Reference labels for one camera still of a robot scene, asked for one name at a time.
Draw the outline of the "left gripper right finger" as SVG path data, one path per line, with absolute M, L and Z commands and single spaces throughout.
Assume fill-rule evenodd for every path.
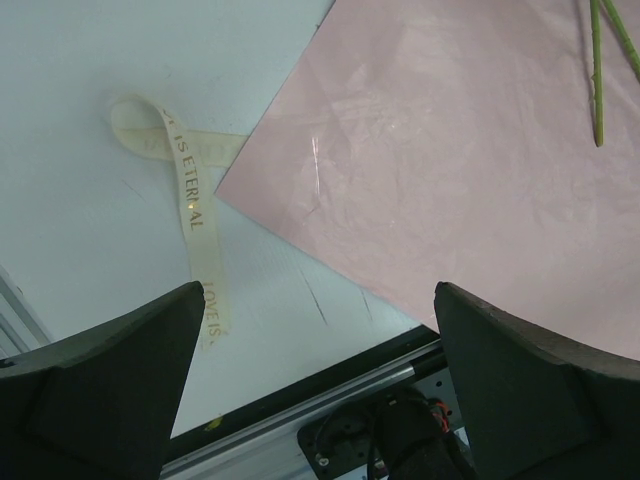
M 480 478 L 638 478 L 638 361 L 452 283 L 437 285 L 434 308 Z

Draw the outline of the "cream printed ribbon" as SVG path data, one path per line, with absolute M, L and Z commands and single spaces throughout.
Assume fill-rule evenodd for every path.
M 231 326 L 231 304 L 218 234 L 216 183 L 210 170 L 228 169 L 247 137 L 190 130 L 170 110 L 135 94 L 123 95 L 112 103 L 110 125 L 125 149 L 174 167 L 190 274 L 204 289 L 205 310 L 199 341 L 201 348 L 208 350 Z

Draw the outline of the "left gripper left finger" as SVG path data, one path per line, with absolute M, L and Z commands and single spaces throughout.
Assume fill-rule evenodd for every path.
M 158 478 L 203 314 L 194 281 L 2 360 L 2 478 Z

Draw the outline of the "pink flowers with green leaves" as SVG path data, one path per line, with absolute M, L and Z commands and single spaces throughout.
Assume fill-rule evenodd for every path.
M 623 18 L 618 11 L 613 0 L 590 0 L 590 28 L 591 28 L 591 46 L 592 46 L 592 66 L 593 72 L 591 81 L 593 85 L 593 130 L 594 141 L 597 147 L 604 144 L 604 83 L 602 70 L 602 35 L 600 11 L 604 10 L 607 14 L 612 29 L 619 41 L 624 55 L 636 77 L 639 79 L 639 53 L 634 45 L 633 39 L 629 34 Z

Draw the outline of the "purple wrapping paper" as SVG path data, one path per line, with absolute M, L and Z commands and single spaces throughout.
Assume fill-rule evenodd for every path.
M 220 199 L 433 325 L 448 281 L 639 355 L 639 82 L 585 1 L 338 1 Z

